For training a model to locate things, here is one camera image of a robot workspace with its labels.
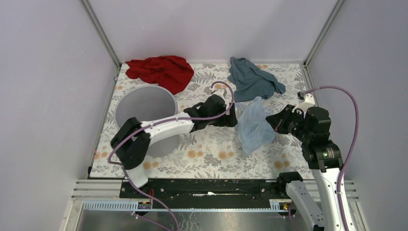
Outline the light blue plastic trash bag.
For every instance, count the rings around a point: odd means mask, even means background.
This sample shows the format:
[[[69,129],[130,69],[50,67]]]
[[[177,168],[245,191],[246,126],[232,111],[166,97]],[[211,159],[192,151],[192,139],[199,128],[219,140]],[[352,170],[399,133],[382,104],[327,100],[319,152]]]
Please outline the light blue plastic trash bag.
[[[235,106],[240,111],[237,136],[245,155],[252,154],[275,139],[276,132],[266,121],[272,111],[264,107],[264,100],[260,96],[255,97],[251,104],[236,103]]]

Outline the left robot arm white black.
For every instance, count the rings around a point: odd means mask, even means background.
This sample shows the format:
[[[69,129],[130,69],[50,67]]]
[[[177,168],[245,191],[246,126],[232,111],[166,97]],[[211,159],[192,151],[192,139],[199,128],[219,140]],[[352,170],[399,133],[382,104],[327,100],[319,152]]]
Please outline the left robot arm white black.
[[[113,149],[108,156],[108,162],[113,163],[112,155],[119,158],[128,181],[131,192],[138,198],[149,193],[148,176],[142,163],[149,147],[166,138],[192,133],[207,126],[234,127],[237,124],[235,116],[235,101],[226,103],[225,99],[212,94],[204,103],[198,103],[183,112],[154,121],[138,121],[128,119],[111,139]]]

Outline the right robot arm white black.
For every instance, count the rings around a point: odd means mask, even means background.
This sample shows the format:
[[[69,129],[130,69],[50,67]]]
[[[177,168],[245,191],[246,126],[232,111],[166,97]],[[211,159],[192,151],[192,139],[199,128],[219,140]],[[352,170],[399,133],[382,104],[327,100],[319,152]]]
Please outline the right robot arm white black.
[[[344,166],[339,147],[329,139],[329,112],[312,106],[306,110],[287,105],[281,112],[266,117],[278,134],[291,134],[301,142],[302,155],[314,176],[321,205],[306,189],[297,171],[280,173],[276,192],[292,200],[308,231],[355,231],[340,175]]]

